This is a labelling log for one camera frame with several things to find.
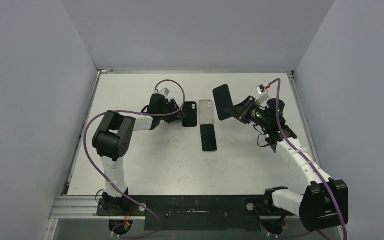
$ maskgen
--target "screw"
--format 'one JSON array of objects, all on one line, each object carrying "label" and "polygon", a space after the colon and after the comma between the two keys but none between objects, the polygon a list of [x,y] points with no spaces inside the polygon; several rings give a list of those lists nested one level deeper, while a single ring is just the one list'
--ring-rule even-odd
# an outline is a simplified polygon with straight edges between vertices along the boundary
[{"label": "screw", "polygon": [[145,211],[145,208],[147,205],[145,203],[142,203],[140,206],[139,206],[139,211],[143,212]]},{"label": "screw", "polygon": [[246,209],[248,209],[249,211],[253,211],[253,210],[254,210],[254,204],[252,204],[252,203],[248,203],[248,204],[246,205]]}]

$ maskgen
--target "gray wall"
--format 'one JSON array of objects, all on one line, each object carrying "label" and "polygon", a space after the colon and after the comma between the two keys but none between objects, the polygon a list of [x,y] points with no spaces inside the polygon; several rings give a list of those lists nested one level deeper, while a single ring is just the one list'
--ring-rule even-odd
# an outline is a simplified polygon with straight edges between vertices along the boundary
[{"label": "gray wall", "polygon": [[353,239],[384,239],[384,1],[336,0],[295,78],[321,165],[348,184]]},{"label": "gray wall", "polygon": [[96,75],[59,0],[0,0],[0,240],[43,237]]},{"label": "gray wall", "polygon": [[62,0],[98,69],[293,70],[334,0]]}]

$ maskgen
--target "white wall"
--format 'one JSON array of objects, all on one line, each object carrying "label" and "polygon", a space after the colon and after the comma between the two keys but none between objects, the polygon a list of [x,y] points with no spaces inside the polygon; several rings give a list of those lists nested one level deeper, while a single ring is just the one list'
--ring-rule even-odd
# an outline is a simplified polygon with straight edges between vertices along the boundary
[{"label": "white wall", "polygon": [[323,169],[348,184],[353,239],[384,239],[384,1],[336,0],[295,79]]},{"label": "white wall", "polygon": [[61,0],[98,69],[293,70],[334,0]]},{"label": "white wall", "polygon": [[0,0],[0,240],[43,237],[96,75],[59,0]]}]

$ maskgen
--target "white table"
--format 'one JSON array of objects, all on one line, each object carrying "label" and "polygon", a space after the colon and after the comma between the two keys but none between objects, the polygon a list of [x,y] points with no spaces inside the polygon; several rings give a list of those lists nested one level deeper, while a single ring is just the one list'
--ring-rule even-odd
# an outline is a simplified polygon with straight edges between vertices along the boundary
[{"label": "white table", "polygon": [[[186,101],[213,99],[213,89],[228,84],[233,104],[257,96],[256,86],[281,78],[280,99],[285,104],[286,124],[296,133],[303,147],[308,140],[287,74],[156,73],[102,74],[89,119],[107,110],[140,111],[149,104],[155,85],[164,79],[177,81],[185,90]],[[169,97],[182,103],[180,89],[165,82]],[[269,90],[276,97],[276,87]],[[153,131],[133,133],[124,157],[125,180],[131,195],[254,195],[265,189],[286,186],[303,194],[293,172],[271,148],[257,146],[258,133],[251,124],[230,118],[219,121],[215,114],[218,151],[203,152],[199,124],[182,127],[180,122],[161,125]],[[87,136],[88,149],[95,163],[102,163],[92,147],[92,137],[100,123],[95,121]],[[105,180],[89,163],[83,143],[75,159],[68,195],[94,196],[105,187]]]}]

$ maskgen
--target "black phone case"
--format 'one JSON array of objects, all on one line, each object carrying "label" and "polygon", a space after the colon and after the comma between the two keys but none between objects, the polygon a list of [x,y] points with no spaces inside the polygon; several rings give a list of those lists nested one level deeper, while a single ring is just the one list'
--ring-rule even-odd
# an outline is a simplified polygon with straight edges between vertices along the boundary
[{"label": "black phone case", "polygon": [[215,88],[212,90],[212,95],[214,97],[215,109],[217,109],[218,120],[223,121],[231,118],[232,116],[225,112],[225,109],[233,107],[229,86],[224,84]]},{"label": "black phone case", "polygon": [[217,151],[216,131],[213,124],[204,124],[200,126],[202,151]]},{"label": "black phone case", "polygon": [[185,101],[183,112],[186,117],[181,119],[181,125],[187,128],[196,127],[198,125],[198,104],[194,101]]}]

